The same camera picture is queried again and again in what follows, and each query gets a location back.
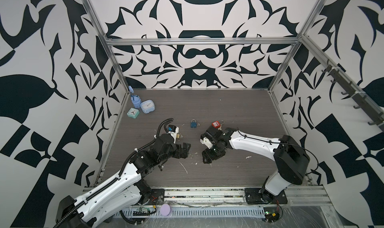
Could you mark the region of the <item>red safety padlock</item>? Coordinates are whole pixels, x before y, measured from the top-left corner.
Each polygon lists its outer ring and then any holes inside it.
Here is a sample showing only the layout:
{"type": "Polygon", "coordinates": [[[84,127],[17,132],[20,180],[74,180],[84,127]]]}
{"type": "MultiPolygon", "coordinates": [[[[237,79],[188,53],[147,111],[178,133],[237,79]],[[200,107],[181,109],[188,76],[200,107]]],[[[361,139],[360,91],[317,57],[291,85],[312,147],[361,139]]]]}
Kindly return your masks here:
{"type": "Polygon", "coordinates": [[[212,122],[212,126],[216,129],[221,129],[222,128],[222,125],[225,123],[224,120],[219,120],[219,121],[214,121],[212,122]]]}

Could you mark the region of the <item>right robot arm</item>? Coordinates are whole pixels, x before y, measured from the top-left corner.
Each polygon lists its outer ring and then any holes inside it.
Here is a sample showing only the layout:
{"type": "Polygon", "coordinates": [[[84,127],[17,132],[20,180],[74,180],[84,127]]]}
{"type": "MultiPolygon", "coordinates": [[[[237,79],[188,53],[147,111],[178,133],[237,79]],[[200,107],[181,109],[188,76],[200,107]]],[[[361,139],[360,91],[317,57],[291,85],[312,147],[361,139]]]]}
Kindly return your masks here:
{"type": "Polygon", "coordinates": [[[276,164],[276,171],[268,176],[261,188],[246,188],[249,205],[277,204],[285,199],[285,189],[301,185],[307,175],[310,152],[298,145],[288,135],[281,138],[266,138],[251,135],[239,129],[220,130],[209,127],[201,136],[203,162],[211,164],[226,154],[228,149],[251,152],[266,157],[276,164]]]}

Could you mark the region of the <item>blue padlock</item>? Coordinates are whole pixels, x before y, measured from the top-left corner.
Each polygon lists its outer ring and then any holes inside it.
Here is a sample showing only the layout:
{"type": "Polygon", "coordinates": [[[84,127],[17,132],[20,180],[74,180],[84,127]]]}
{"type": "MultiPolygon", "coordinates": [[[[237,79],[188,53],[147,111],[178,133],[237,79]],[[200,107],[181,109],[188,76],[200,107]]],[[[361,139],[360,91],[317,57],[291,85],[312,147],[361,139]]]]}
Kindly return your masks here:
{"type": "Polygon", "coordinates": [[[200,126],[199,122],[196,119],[192,119],[190,123],[190,127],[197,128],[198,126],[200,126]]]}

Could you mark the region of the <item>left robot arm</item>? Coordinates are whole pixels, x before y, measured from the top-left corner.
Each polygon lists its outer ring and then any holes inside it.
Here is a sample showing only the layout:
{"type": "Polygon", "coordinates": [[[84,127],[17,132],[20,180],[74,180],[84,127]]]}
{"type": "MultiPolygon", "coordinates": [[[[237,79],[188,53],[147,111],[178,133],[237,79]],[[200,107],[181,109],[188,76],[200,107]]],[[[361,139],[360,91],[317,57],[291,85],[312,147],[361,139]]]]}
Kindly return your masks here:
{"type": "Polygon", "coordinates": [[[173,118],[162,121],[154,139],[135,149],[121,169],[96,188],[76,198],[61,200],[56,217],[56,228],[96,228],[117,212],[133,205],[150,201],[152,189],[144,177],[171,158],[186,159],[191,144],[177,144],[179,127],[173,118]]]}

